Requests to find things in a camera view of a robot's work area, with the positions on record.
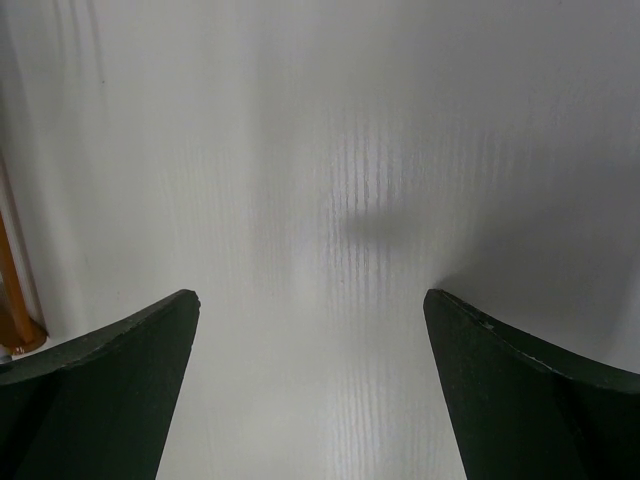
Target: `textured white surface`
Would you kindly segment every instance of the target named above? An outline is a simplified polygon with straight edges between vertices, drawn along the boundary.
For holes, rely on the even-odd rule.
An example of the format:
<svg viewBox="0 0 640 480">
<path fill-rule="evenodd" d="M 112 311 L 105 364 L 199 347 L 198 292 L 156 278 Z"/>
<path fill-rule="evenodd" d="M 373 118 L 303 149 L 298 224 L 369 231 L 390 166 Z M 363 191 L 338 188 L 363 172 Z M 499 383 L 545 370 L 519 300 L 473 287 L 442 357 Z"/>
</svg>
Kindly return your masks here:
<svg viewBox="0 0 640 480">
<path fill-rule="evenodd" d="M 158 478 L 463 478 L 438 282 L 640 370 L 634 2 L 1 5 L 54 340 L 202 300 Z"/>
</svg>

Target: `white surface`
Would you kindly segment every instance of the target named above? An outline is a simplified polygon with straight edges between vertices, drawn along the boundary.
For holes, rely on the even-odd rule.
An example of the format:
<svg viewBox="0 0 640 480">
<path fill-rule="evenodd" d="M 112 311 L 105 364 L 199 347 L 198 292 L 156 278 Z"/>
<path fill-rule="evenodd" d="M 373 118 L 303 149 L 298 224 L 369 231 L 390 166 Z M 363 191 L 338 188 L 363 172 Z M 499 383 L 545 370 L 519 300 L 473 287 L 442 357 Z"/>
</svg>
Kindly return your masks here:
<svg viewBox="0 0 640 480">
<path fill-rule="evenodd" d="M 421 312 L 441 281 L 640 370 L 633 2 L 1 5 L 54 340 L 202 300 L 158 478 L 463 478 Z"/>
</svg>

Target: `dark green object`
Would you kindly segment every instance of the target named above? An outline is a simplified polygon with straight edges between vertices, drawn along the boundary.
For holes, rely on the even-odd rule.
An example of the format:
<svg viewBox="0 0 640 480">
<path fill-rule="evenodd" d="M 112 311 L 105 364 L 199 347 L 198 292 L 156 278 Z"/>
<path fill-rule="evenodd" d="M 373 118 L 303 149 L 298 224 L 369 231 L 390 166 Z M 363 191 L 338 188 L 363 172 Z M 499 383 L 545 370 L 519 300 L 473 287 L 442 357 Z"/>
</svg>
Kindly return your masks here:
<svg viewBox="0 0 640 480">
<path fill-rule="evenodd" d="M 640 375 L 441 290 L 429 291 L 424 312 L 469 480 L 640 478 Z"/>
<path fill-rule="evenodd" d="M 0 366 L 0 479 L 154 479 L 199 306 L 181 291 Z"/>
</svg>

